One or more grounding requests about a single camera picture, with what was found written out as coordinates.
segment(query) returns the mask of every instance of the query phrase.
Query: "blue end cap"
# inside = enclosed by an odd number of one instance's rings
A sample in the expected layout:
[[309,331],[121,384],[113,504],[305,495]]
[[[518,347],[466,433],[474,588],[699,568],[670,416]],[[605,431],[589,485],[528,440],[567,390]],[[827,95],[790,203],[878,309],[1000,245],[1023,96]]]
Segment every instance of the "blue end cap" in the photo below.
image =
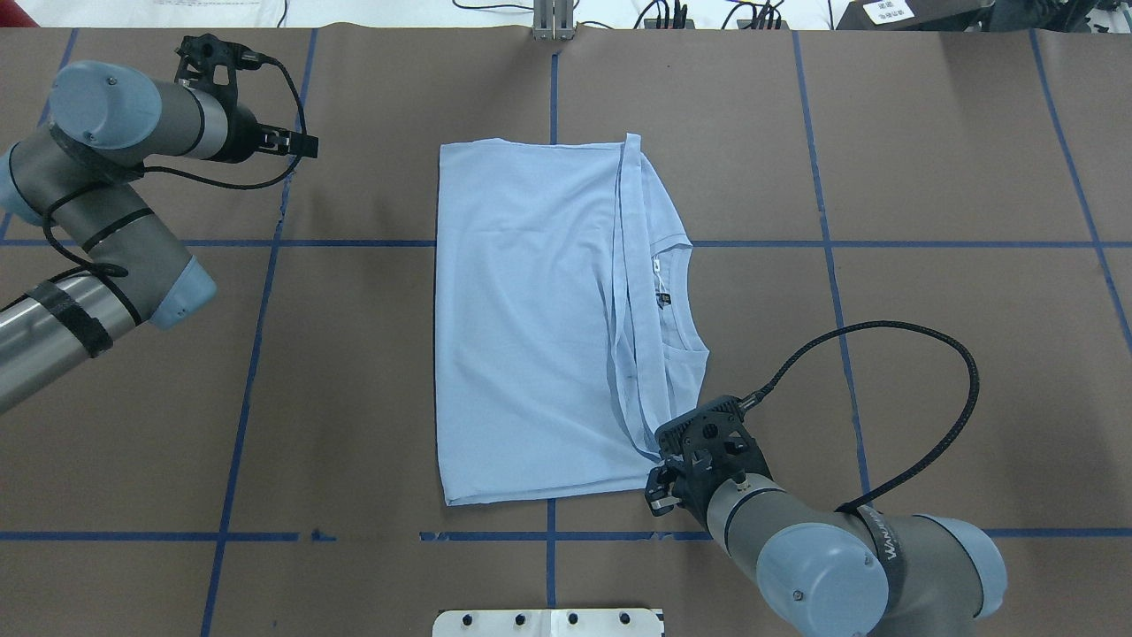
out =
[[40,213],[32,209],[32,206],[27,205],[27,200],[16,189],[16,181],[11,177],[11,150],[15,147],[8,148],[8,152],[3,154],[3,158],[0,158],[0,207],[27,221],[32,225],[41,225],[43,217],[40,216]]
[[856,535],[805,523],[774,534],[755,563],[763,599],[806,637],[867,635],[889,604],[889,578]]
[[998,610],[1006,594],[1006,562],[1002,559],[994,540],[971,523],[954,518],[937,518],[926,514],[918,514],[917,517],[927,518],[947,530],[971,558],[975,573],[979,575],[979,583],[983,585],[983,608],[975,619],[988,617]]
[[105,62],[67,64],[48,97],[51,117],[70,138],[92,148],[128,148],[161,120],[161,94],[139,70]]
[[149,317],[149,322],[162,330],[168,330],[186,320],[214,295],[216,295],[216,282],[194,256]]

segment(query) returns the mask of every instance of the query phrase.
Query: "silver tube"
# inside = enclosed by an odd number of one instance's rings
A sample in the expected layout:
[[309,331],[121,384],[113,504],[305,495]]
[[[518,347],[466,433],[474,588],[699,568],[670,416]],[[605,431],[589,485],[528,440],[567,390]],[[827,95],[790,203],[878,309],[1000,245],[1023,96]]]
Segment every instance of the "silver tube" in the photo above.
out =
[[[129,312],[94,276],[57,283],[92,317],[110,338],[134,329]],[[89,359],[83,345],[50,311],[25,299],[0,313],[0,414]]]

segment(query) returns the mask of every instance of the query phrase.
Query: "light blue cloth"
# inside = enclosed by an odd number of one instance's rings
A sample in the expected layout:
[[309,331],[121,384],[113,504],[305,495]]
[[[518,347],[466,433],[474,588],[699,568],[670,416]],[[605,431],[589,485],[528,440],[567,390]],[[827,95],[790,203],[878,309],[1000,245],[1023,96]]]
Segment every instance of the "light blue cloth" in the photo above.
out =
[[641,138],[440,148],[437,455],[472,505],[643,489],[707,350],[692,242]]

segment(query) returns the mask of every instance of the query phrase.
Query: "white floor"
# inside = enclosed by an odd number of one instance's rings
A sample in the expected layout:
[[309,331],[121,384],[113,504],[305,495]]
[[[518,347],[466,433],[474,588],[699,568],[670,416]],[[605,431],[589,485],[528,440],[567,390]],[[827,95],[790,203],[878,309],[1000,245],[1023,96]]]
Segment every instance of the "white floor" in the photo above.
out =
[[[461,0],[463,5],[489,5],[508,0]],[[518,5],[530,0],[509,0]],[[43,26],[275,26],[283,17],[284,0],[18,0]],[[834,18],[840,18],[848,0],[832,0]],[[336,21],[366,26],[495,26],[531,24],[531,14],[516,9],[472,11],[456,8],[451,0],[289,0],[284,26],[311,27]],[[600,20],[629,28],[649,0],[581,0],[575,18]],[[729,0],[692,0],[688,17],[698,28],[719,28],[732,7]],[[825,0],[784,0],[783,18],[796,29],[830,28]],[[736,17],[746,15],[740,9]],[[1115,33],[1129,33],[1132,17],[1123,11],[1092,12],[1092,23]],[[728,25],[735,28],[734,19]]]

